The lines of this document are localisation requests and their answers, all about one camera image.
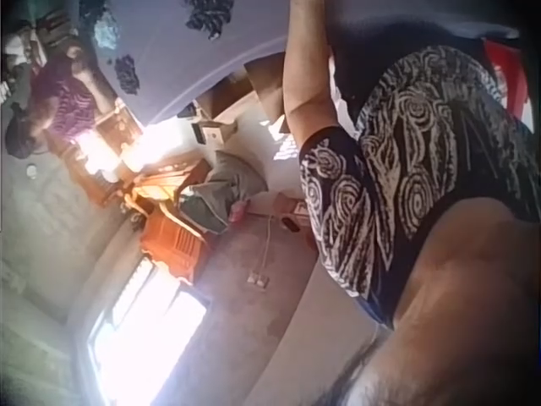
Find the hair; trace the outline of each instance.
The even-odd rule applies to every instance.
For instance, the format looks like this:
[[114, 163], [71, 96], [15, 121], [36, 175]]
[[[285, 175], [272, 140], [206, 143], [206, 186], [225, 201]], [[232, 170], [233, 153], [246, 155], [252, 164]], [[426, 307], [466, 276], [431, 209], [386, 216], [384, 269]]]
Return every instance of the hair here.
[[[326, 393], [313, 406], [345, 404], [357, 377], [378, 343], [362, 348]], [[512, 357], [481, 359], [456, 370], [428, 389], [411, 393], [400, 383], [379, 382], [363, 395], [363, 406], [512, 406], [541, 404], [538, 359]]]
[[36, 149], [36, 139], [30, 135], [26, 111], [17, 102], [14, 102], [11, 108], [14, 115], [6, 128], [6, 151], [18, 159], [26, 159]]

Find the woman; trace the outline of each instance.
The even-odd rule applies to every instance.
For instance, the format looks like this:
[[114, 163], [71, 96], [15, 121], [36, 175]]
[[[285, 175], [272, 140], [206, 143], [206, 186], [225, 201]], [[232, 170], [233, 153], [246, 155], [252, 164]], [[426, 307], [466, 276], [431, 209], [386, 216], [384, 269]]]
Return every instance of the woman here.
[[96, 79], [90, 60], [79, 43], [66, 41], [30, 83], [26, 111], [14, 106], [6, 131], [10, 155], [28, 157], [43, 141], [44, 131], [74, 141], [92, 129], [95, 119], [114, 108], [114, 95]]
[[292, 0], [284, 102], [321, 260], [392, 333], [318, 404], [539, 404], [538, 142], [482, 42], [395, 25], [333, 52], [356, 138], [325, 0]]

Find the wall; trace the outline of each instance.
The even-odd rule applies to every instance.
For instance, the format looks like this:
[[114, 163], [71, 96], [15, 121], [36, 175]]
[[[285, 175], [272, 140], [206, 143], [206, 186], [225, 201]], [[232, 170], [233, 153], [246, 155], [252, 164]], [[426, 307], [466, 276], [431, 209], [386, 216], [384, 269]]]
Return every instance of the wall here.
[[211, 300], [199, 330], [154, 405], [239, 406], [276, 350], [313, 270], [315, 253], [271, 224], [265, 291], [248, 285], [262, 261], [267, 220], [224, 235], [197, 282]]
[[126, 220], [96, 262], [69, 312], [66, 327], [76, 348], [76, 375], [87, 403], [92, 406], [103, 404], [103, 399], [88, 353], [88, 338], [102, 312], [115, 303], [139, 264], [143, 256], [139, 239], [140, 233], [134, 232]]
[[4, 286], [1, 298], [3, 396], [17, 405], [81, 404], [72, 370], [74, 352], [64, 327]]
[[[99, 50], [100, 68], [143, 125], [179, 113], [195, 97], [243, 64], [285, 49], [289, 0], [236, 0], [231, 24], [214, 41], [186, 28], [190, 8], [178, 0], [113, 0], [122, 35], [114, 52]], [[494, 0], [341, 0], [340, 21], [362, 27], [374, 18], [416, 16], [448, 25], [494, 19]], [[121, 88], [109, 58], [130, 54], [140, 81], [137, 95]]]
[[[12, 100], [25, 105], [28, 81]], [[11, 118], [2, 105], [2, 137]], [[37, 179], [26, 166], [37, 166]], [[123, 216], [117, 206], [101, 209], [51, 154], [18, 160], [2, 149], [2, 258], [62, 320]]]
[[375, 331], [375, 323], [318, 261], [278, 349], [244, 406], [311, 404]]

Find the gray cloth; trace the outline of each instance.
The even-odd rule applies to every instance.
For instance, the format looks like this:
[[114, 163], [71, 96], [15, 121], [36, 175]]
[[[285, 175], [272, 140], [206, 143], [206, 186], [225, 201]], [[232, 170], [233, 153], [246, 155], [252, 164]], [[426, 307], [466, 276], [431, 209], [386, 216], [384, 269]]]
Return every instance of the gray cloth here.
[[216, 152], [216, 165], [202, 184], [181, 190], [177, 208], [189, 220], [212, 233], [229, 226], [231, 206], [267, 191], [267, 183], [248, 163], [224, 151]]

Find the white swirl pattern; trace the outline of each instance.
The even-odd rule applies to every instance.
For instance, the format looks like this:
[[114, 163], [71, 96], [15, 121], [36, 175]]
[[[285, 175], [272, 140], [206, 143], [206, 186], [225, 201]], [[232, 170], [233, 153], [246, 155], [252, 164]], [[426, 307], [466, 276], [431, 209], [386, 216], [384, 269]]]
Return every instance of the white swirl pattern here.
[[[463, 133], [453, 115], [457, 105], [484, 123], [489, 140]], [[364, 104], [357, 128], [358, 140], [329, 136], [301, 161], [321, 259], [353, 297], [367, 299], [373, 275], [393, 267], [398, 228], [413, 239], [434, 206], [457, 187], [461, 162], [471, 169], [468, 137], [483, 147], [510, 195], [524, 199], [527, 185], [528, 215], [541, 217], [528, 131], [502, 108], [489, 73], [454, 48], [427, 47], [396, 62]], [[530, 174], [526, 182], [524, 173]]]

